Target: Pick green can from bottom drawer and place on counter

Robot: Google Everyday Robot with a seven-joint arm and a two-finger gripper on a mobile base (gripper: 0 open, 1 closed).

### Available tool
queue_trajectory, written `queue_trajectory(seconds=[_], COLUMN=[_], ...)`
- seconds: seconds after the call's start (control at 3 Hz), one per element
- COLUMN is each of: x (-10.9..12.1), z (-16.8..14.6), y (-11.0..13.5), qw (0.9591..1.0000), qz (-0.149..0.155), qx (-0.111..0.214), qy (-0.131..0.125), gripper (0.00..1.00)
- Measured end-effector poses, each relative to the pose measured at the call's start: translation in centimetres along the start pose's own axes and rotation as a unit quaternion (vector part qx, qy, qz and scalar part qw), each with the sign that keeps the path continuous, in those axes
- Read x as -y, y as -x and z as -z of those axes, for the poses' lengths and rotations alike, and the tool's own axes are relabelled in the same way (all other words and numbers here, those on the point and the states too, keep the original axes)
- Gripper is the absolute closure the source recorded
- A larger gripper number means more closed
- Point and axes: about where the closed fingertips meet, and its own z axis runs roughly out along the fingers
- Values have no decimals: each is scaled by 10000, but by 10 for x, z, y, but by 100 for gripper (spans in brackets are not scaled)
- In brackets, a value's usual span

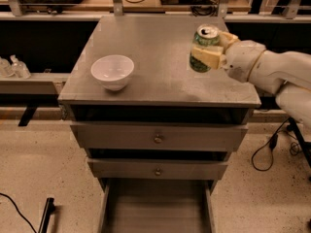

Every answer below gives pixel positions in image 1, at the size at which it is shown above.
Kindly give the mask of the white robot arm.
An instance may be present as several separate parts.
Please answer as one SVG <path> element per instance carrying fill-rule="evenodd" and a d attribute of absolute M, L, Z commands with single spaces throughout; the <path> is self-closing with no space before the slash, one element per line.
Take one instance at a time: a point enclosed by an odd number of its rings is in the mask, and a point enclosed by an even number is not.
<path fill-rule="evenodd" d="M 273 94 L 289 116 L 311 125 L 310 54 L 276 53 L 255 41 L 203 27 L 194 33 L 190 67 L 199 73 L 223 69 L 229 77 Z"/>

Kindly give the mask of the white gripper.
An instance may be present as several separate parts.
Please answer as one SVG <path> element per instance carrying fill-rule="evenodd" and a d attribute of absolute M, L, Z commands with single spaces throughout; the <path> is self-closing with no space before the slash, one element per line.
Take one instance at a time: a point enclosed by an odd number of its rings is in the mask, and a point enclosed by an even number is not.
<path fill-rule="evenodd" d="M 263 44 L 252 40 L 240 41 L 229 32 L 220 32 L 220 45 L 207 48 L 193 47 L 190 51 L 190 66 L 193 70 L 223 68 L 227 75 L 241 83 L 246 83 L 251 70 L 266 51 Z"/>

